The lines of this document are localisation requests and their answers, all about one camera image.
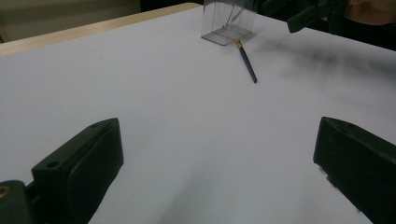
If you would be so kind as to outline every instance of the clear plastic container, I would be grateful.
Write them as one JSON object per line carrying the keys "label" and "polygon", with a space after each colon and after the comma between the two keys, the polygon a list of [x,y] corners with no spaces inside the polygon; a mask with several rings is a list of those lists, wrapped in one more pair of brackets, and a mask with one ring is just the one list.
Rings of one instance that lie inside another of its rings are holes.
{"label": "clear plastic container", "polygon": [[228,45],[252,31],[257,0],[205,0],[201,37]]}

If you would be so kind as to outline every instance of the white table surface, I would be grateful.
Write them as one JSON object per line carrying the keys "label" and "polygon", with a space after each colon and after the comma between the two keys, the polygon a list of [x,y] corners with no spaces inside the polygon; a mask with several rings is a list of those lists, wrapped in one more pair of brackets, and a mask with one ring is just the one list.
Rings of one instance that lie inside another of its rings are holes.
{"label": "white table surface", "polygon": [[0,57],[0,180],[117,117],[125,164],[91,223],[371,223],[312,157],[323,116],[396,143],[396,52],[258,16],[253,84],[202,10]]}

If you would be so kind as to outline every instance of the black pen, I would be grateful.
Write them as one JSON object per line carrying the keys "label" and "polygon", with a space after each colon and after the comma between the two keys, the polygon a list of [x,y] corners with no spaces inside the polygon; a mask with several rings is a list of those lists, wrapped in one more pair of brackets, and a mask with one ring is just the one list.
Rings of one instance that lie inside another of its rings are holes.
{"label": "black pen", "polygon": [[257,83],[256,75],[254,74],[253,68],[251,67],[250,61],[248,60],[247,53],[245,52],[244,47],[242,47],[241,40],[236,39],[235,43],[236,46],[238,46],[239,48],[239,52],[241,52],[242,58],[244,59],[244,62],[247,65],[247,70],[249,71],[251,78],[253,78],[253,82]]}

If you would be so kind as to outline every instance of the wooden table edge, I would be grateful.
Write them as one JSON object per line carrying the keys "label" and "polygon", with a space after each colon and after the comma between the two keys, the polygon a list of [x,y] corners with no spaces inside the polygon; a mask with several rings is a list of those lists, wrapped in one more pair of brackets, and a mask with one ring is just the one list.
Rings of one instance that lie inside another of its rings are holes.
{"label": "wooden table edge", "polygon": [[0,56],[8,55],[28,49],[36,49],[50,44],[63,42],[70,39],[83,37],[85,35],[97,34],[103,31],[111,30],[125,25],[148,21],[162,16],[171,15],[201,5],[195,3],[184,3],[171,7],[164,7],[152,11],[141,12],[134,15],[121,17],[109,21],[100,21],[97,23],[79,26],[72,29],[58,31],[45,35],[33,36],[21,40],[11,41],[0,44]]}

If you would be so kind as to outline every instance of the pen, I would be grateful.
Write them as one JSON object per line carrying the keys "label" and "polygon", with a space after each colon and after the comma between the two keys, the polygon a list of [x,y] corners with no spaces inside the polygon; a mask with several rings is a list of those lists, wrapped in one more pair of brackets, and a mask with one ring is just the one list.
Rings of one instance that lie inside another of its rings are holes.
{"label": "pen", "polygon": [[251,78],[253,78],[253,82],[257,83],[256,75],[254,74],[253,68],[251,67],[250,61],[248,60],[247,53],[245,52],[244,47],[242,47],[241,40],[237,39],[235,43],[236,46],[239,48],[239,52],[241,52],[242,58],[244,59],[244,62],[247,66],[247,70],[249,71]]}

